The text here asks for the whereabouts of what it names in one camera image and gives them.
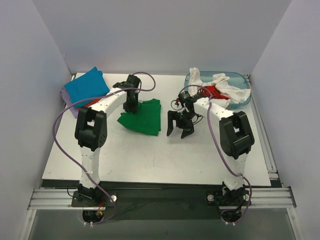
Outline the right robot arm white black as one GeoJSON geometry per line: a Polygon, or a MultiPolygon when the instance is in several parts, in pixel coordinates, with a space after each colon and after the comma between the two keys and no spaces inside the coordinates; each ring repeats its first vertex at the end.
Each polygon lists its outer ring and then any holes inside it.
{"type": "Polygon", "coordinates": [[[245,165],[247,157],[255,144],[251,125],[245,112],[234,112],[213,103],[203,94],[189,96],[187,92],[179,95],[181,111],[167,112],[167,133],[174,127],[182,130],[181,139],[194,133],[193,118],[207,119],[209,132],[228,173],[223,179],[225,189],[221,192],[222,200],[233,204],[240,197],[239,189],[245,185],[245,165]]]}

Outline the green t shirt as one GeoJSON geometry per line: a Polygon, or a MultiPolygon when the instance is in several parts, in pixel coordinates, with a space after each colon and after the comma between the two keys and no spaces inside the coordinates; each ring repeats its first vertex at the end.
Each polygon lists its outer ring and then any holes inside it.
{"type": "Polygon", "coordinates": [[[138,102],[137,112],[122,112],[117,122],[135,133],[158,136],[161,131],[161,108],[159,99],[138,102]]]}

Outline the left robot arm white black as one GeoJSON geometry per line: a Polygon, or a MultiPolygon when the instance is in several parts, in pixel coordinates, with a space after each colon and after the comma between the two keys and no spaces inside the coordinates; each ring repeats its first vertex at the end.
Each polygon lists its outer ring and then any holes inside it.
{"type": "Polygon", "coordinates": [[[81,107],[78,111],[75,139],[80,147],[81,178],[78,193],[90,206],[101,201],[99,158],[100,150],[107,140],[107,118],[119,107],[125,112],[136,113],[138,107],[138,87],[141,80],[128,75],[126,81],[117,82],[111,88],[108,97],[99,100],[90,107],[81,107]]]}

